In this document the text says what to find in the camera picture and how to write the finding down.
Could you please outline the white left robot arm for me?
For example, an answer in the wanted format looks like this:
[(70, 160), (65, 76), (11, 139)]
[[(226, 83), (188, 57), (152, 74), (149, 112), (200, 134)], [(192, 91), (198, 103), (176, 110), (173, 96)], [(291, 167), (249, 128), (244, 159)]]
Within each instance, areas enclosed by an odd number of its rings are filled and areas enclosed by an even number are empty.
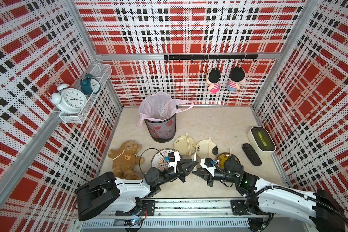
[(143, 208), (143, 198), (155, 196), (161, 191), (161, 185), (173, 180), (184, 183), (198, 163), (197, 160), (182, 159), (164, 171), (152, 167), (139, 180), (125, 180), (117, 178), (113, 172), (104, 173), (75, 191), (74, 207), (78, 210), (78, 219), (86, 221), (105, 210), (136, 215)]

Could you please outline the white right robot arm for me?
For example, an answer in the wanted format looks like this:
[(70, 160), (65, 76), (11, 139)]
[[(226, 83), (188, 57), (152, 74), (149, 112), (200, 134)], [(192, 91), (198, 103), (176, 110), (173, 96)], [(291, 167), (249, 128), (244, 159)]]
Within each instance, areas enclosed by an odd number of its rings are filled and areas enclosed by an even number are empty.
[(343, 207), (327, 191), (303, 191), (274, 184), (245, 172), (234, 155), (222, 166), (219, 164), (211, 158), (202, 159), (200, 168), (193, 174), (208, 186), (213, 186), (215, 181), (232, 183), (256, 211), (290, 217), (314, 226), (319, 232), (344, 232), (348, 228)]

